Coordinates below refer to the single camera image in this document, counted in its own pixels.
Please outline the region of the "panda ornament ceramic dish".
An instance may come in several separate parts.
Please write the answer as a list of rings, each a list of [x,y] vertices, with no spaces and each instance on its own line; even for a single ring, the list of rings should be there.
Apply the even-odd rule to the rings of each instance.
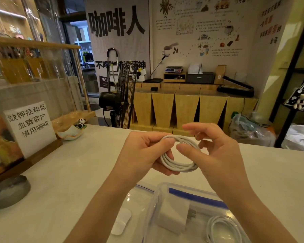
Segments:
[[[62,140],[75,140],[83,134],[84,129],[87,127],[85,122],[85,118],[80,118],[77,123],[73,124],[69,129],[64,132],[57,132],[56,135]]]

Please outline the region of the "black sealing machine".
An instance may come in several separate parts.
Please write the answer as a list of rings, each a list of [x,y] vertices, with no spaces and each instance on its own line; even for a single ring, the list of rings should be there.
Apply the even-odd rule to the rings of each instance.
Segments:
[[[217,87],[217,92],[237,95],[246,98],[252,98],[255,90],[252,86],[240,81],[223,76],[223,84]]]

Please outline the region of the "black printer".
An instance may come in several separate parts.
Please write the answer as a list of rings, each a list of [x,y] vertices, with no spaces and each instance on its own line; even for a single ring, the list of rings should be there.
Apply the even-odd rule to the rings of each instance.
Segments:
[[[202,74],[187,74],[186,83],[190,84],[213,84],[215,74],[213,72],[204,72]]]

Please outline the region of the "brown paper bag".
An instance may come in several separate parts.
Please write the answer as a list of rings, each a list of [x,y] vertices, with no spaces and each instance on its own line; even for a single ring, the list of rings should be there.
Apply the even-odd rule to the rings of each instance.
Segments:
[[[226,65],[218,65],[215,70],[215,79],[214,84],[215,85],[222,85],[224,82],[223,76],[225,76],[226,73]]]

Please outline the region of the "wooden counter cabinet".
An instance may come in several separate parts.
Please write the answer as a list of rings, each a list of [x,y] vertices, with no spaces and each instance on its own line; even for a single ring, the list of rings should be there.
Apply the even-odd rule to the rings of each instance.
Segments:
[[[215,123],[229,134],[233,112],[252,112],[257,98],[217,92],[218,85],[137,83],[130,129],[192,136],[182,125]]]

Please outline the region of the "person's left hand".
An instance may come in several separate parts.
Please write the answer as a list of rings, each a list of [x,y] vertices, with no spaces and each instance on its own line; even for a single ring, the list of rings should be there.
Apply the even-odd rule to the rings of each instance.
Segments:
[[[161,161],[161,156],[164,153],[173,158],[171,149],[149,150],[145,143],[145,133],[163,132],[130,132],[118,156],[113,172],[119,177],[134,183],[140,181],[152,168],[167,176],[178,175],[179,172],[169,170]]]

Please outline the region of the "clear plastic storage box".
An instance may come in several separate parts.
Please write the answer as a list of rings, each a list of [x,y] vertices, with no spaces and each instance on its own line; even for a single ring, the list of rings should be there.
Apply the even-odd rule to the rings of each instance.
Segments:
[[[196,217],[187,220],[183,233],[176,235],[156,223],[162,200],[172,194],[188,200]],[[220,198],[211,192],[173,183],[160,183],[154,192],[145,218],[142,243],[251,243],[236,217]]]

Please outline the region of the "white paper sheets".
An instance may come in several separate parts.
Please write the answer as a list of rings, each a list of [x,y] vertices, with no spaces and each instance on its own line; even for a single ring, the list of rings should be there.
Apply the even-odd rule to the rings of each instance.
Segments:
[[[188,74],[203,74],[202,63],[191,63],[188,67]]]

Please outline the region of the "white banner black lettering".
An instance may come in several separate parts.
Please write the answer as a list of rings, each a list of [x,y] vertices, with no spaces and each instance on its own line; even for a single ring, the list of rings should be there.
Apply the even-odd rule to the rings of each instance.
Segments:
[[[108,91],[107,60],[127,61],[150,74],[149,0],[84,0],[99,92]]]

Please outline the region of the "illustrated wall poster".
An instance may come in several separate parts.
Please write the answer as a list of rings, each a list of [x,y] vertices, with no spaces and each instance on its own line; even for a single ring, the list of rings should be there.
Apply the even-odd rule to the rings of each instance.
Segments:
[[[247,73],[263,0],[149,0],[152,19],[153,68],[164,47],[170,55],[152,77],[162,78],[167,66],[201,65],[226,74]]]

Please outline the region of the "wooden glass display case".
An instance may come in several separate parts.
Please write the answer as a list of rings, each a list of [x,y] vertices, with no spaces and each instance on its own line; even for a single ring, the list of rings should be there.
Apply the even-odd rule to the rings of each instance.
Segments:
[[[80,48],[0,36],[0,114],[44,102],[55,132],[92,121]]]

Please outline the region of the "wooden framed menu board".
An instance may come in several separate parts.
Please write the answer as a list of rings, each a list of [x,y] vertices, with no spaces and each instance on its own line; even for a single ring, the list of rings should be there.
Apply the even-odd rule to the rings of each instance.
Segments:
[[[57,139],[25,158],[4,118],[0,115],[0,182],[21,175],[61,146],[62,140]]]

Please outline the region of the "white paper notice sign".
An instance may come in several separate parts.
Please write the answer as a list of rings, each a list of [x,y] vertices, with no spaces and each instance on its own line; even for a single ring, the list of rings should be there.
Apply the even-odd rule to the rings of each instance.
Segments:
[[[6,110],[4,116],[24,158],[57,140],[44,101]]]

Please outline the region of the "small white flat pad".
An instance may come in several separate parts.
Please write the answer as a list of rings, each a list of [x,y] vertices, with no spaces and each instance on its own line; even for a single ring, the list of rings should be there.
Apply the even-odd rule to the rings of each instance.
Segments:
[[[121,235],[124,232],[126,225],[128,224],[131,217],[132,213],[128,208],[121,208],[118,212],[110,233],[115,236]]]

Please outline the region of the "person's right forearm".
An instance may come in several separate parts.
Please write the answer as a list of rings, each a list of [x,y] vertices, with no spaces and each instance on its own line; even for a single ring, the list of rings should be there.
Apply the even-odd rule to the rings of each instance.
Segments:
[[[234,214],[252,243],[298,243],[263,204],[250,184],[231,184],[216,193]]]

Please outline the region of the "black floor fan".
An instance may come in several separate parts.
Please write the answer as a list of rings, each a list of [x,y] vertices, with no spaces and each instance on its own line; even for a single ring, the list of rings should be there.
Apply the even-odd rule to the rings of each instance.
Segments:
[[[131,65],[117,72],[117,81],[111,81],[110,73],[106,79],[108,91],[101,92],[98,100],[103,113],[108,111],[111,127],[129,129],[134,110],[136,70]]]

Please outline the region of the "white plastic bag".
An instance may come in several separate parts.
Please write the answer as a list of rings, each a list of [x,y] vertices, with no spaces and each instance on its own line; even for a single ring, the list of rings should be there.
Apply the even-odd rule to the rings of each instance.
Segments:
[[[281,148],[304,151],[304,125],[292,124],[281,144]]]

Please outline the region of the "person's right hand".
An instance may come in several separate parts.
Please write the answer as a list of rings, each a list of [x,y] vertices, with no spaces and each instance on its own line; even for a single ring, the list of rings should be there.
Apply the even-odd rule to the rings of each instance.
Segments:
[[[215,192],[231,184],[250,184],[238,142],[217,124],[192,122],[182,127],[195,135],[199,143],[205,143],[201,152],[206,154],[206,169],[201,171]]]

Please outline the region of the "small wooden shelf box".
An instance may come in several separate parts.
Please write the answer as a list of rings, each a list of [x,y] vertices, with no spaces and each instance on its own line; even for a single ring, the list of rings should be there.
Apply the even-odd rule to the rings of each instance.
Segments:
[[[181,73],[164,73],[163,82],[165,83],[185,83],[186,81],[186,72]]]

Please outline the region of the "clear trash bag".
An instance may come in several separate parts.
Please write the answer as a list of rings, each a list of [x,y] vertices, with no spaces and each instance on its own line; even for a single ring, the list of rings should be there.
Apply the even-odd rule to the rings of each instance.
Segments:
[[[256,112],[233,112],[228,132],[238,143],[274,147],[276,142],[271,122]]]

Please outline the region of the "round metal tin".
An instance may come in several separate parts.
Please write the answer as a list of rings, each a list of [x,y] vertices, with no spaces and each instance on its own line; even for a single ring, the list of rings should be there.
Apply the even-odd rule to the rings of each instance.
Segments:
[[[24,175],[13,176],[0,182],[0,209],[8,208],[22,200],[31,190]]]

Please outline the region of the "metal hand truck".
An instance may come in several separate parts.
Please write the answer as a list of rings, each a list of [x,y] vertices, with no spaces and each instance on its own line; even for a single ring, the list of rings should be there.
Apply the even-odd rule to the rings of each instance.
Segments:
[[[109,55],[112,51],[115,52],[116,61],[109,60]],[[119,77],[120,77],[120,69],[119,69],[118,52],[115,48],[109,48],[107,50],[107,80],[108,80],[107,85],[109,92],[117,90]]]

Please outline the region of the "person's left forearm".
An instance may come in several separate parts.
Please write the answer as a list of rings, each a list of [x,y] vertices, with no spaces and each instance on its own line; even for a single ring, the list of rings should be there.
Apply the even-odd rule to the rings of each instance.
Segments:
[[[128,192],[151,165],[115,165],[63,243],[106,243]]]

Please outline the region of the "black metal shelf rack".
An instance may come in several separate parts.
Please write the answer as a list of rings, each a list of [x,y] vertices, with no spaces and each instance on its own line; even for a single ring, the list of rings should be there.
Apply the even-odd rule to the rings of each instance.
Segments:
[[[277,138],[274,147],[281,148],[288,130],[292,124],[304,125],[304,110],[294,109],[284,103],[288,100],[296,88],[304,83],[304,28],[297,43],[291,63],[287,69],[282,87],[278,93],[269,120],[277,130]]]

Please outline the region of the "white power adapter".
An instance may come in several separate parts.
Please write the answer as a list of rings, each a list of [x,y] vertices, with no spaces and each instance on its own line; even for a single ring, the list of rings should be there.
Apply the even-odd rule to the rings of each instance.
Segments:
[[[167,194],[162,200],[156,223],[176,235],[185,231],[187,220],[196,217],[196,211],[190,208],[190,202],[178,196]]]

